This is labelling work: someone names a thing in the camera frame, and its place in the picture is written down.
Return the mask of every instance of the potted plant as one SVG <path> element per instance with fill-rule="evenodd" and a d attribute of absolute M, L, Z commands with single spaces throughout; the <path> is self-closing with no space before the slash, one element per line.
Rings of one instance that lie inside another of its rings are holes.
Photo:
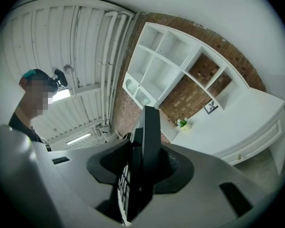
<path fill-rule="evenodd" d="M 191 128 L 191 125 L 188 123 L 188 118 L 185 118 L 184 120 L 177 120 L 177 125 L 182 129 L 183 131 L 188 131 Z"/>

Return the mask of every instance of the small plant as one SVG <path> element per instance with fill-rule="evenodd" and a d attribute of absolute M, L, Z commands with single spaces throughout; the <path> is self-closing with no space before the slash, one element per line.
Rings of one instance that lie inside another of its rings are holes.
<path fill-rule="evenodd" d="M 177 125 L 179 126 L 179 127 L 183 127 L 184 125 L 186 125 L 187 124 L 187 121 L 188 121 L 188 118 L 185 118 L 184 120 L 177 120 Z"/>

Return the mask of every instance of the white shelving unit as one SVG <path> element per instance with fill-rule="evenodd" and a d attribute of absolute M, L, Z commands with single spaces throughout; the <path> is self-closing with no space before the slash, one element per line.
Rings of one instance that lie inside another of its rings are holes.
<path fill-rule="evenodd" d="M 190 74 L 201 54 L 219 67 L 206 85 Z M 231 82 L 214 96 L 210 87 L 223 73 Z M 198 84 L 218 109 L 211 114 L 204 109 L 194 114 L 189 119 L 192 128 L 186 133 L 161 114 L 161 131 L 170 142 L 215 155 L 231 165 L 269 147 L 280 173 L 285 157 L 284 101 L 249 88 L 220 53 L 197 38 L 146 23 L 124 78 L 125 91 L 141 109 L 145 105 L 157 108 L 184 75 Z"/>

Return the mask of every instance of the white pipe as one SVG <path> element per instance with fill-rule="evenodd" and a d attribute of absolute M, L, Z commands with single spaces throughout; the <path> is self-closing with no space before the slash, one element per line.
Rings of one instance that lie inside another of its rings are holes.
<path fill-rule="evenodd" d="M 119 50 L 118 50 L 118 54 L 117 54 L 116 66 L 115 66 L 114 77 L 113 77 L 113 86 L 112 86 L 111 94 L 110 94 L 109 120 L 110 120 L 111 110 L 112 110 L 112 99 L 113 99 L 113 92 L 114 92 L 114 86 L 115 86 L 115 81 L 116 81 L 116 74 L 117 74 L 116 72 L 117 72 L 117 66 L 118 66 L 118 62 L 119 62 L 119 57 L 120 57 L 120 54 L 121 54 L 121 51 L 122 51 L 122 47 L 123 47 L 123 44 L 124 44 L 124 39 L 125 39 L 125 36 L 126 36 L 126 34 L 128 32 L 128 29 L 129 29 L 129 26 L 130 26 L 132 18 L 133 18 L 133 16 L 130 15 L 128 23 L 127 23 L 127 25 L 126 25 L 126 27 L 124 29 L 124 32 L 123 32 L 123 37 L 122 37 L 122 40 L 121 40 L 121 43 L 120 43 L 120 46 L 119 46 Z"/>
<path fill-rule="evenodd" d="M 111 78 L 112 78 L 112 71 L 113 71 L 113 65 L 114 65 L 114 59 L 117 52 L 117 46 L 119 37 L 122 33 L 124 23 L 127 16 L 125 14 L 121 15 L 121 19 L 117 28 L 117 32 L 115 34 L 114 43 L 112 47 L 110 62 L 109 62 L 109 72 L 108 72 L 108 79 L 107 79 L 107 85 L 106 85 L 106 124 L 109 124 L 109 104 L 110 104 L 110 89 L 111 89 Z"/>
<path fill-rule="evenodd" d="M 100 84 L 100 90 L 101 90 L 101 113 L 102 113 L 102 125 L 105 125 L 105 67 L 108 60 L 108 52 L 109 52 L 109 46 L 110 41 L 112 37 L 113 27 L 117 18 L 118 12 L 117 11 L 111 11 L 108 13 L 105 13 L 105 17 L 112 16 L 112 19 L 110 21 L 108 33 L 106 35 L 105 43 L 104 43 L 104 54 L 103 54 L 103 61 L 102 61 L 102 67 L 101 67 L 101 84 Z"/>

